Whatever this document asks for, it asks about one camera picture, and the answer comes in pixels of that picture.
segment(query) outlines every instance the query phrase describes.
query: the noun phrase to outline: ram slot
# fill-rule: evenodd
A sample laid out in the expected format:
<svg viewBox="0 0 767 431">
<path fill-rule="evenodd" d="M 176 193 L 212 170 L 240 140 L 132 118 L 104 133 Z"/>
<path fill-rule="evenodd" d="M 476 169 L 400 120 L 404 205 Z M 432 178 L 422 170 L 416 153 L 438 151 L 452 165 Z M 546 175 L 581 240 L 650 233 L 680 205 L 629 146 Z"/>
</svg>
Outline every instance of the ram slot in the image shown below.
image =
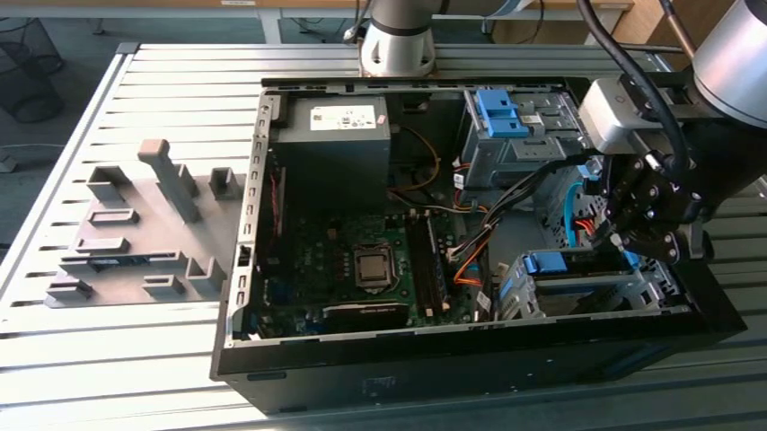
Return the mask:
<svg viewBox="0 0 767 431">
<path fill-rule="evenodd" d="M 408 219 L 405 233 L 418 313 L 432 317 L 448 309 L 448 304 L 442 260 L 429 218 L 421 215 Z"/>
</svg>

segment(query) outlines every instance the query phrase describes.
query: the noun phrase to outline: red wire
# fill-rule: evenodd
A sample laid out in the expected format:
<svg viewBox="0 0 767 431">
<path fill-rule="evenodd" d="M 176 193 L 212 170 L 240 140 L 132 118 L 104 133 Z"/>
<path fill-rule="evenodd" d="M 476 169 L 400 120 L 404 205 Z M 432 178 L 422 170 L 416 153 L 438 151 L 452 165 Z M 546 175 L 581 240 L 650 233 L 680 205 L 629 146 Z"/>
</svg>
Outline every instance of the red wire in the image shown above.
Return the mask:
<svg viewBox="0 0 767 431">
<path fill-rule="evenodd" d="M 277 238 L 277 223 L 278 223 L 278 211 L 277 211 L 277 180 L 274 179 L 274 174 L 269 175 L 272 180 L 272 216 L 274 217 L 274 232 L 273 238 Z"/>
</svg>

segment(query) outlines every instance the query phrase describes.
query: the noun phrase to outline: floor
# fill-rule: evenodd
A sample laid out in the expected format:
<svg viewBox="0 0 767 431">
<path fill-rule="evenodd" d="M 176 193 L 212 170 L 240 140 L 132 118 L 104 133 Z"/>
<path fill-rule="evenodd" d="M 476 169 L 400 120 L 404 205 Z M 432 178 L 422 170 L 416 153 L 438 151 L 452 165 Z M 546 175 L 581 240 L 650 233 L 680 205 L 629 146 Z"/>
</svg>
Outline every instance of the floor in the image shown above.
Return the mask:
<svg viewBox="0 0 767 431">
<path fill-rule="evenodd" d="M 65 110 L 54 119 L 24 125 L 0 111 L 0 149 L 17 160 L 14 172 L 0 174 L 0 259 L 54 165 L 60 148 L 52 145 L 66 143 L 118 44 L 264 43 L 260 23 L 249 19 L 109 19 L 100 36 L 90 34 L 85 20 L 42 22 L 65 59 L 65 68 L 52 76 Z M 282 20 L 280 25 L 285 43 L 340 43 L 350 20 Z M 436 22 L 433 37 L 437 43 L 489 43 L 478 22 Z"/>
</svg>

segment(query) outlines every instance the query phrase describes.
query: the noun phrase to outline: wooden desk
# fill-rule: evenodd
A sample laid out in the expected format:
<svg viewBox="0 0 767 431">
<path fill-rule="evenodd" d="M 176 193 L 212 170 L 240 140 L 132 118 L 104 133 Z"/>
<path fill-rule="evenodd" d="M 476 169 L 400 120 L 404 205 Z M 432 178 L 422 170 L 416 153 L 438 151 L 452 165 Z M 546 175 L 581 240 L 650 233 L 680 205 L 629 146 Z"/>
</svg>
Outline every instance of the wooden desk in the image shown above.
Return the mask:
<svg viewBox="0 0 767 431">
<path fill-rule="evenodd" d="M 546 21 L 580 21 L 574 0 L 545 0 Z M 285 18 L 352 18 L 356 0 L 0 0 L 0 16 L 65 18 L 256 18 L 265 43 L 281 43 L 278 20 Z M 592 0 L 610 31 L 632 0 Z M 536 21 L 540 2 L 492 20 Z M 482 20 L 478 15 L 437 15 L 437 19 Z"/>
</svg>

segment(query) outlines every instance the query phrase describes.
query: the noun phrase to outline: white sticker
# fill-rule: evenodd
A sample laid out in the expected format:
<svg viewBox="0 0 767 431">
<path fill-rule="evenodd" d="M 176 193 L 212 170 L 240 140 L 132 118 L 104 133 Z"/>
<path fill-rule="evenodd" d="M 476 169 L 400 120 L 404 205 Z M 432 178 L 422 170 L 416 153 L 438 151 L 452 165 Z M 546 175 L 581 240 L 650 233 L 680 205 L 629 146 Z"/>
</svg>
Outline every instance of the white sticker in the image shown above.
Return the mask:
<svg viewBox="0 0 767 431">
<path fill-rule="evenodd" d="M 460 173 L 453 174 L 453 185 L 456 189 L 464 189 L 464 176 Z"/>
<path fill-rule="evenodd" d="M 314 106 L 312 108 L 310 130 L 356 130 L 374 128 L 372 105 Z"/>
<path fill-rule="evenodd" d="M 484 293 L 481 293 L 481 291 L 477 293 L 477 304 L 481 308 L 484 308 L 485 312 L 489 311 L 489 298 L 486 295 L 484 295 Z"/>
<path fill-rule="evenodd" d="M 521 119 L 522 123 L 526 124 L 542 124 L 542 119 L 537 114 L 533 115 L 520 115 L 518 118 Z"/>
</svg>

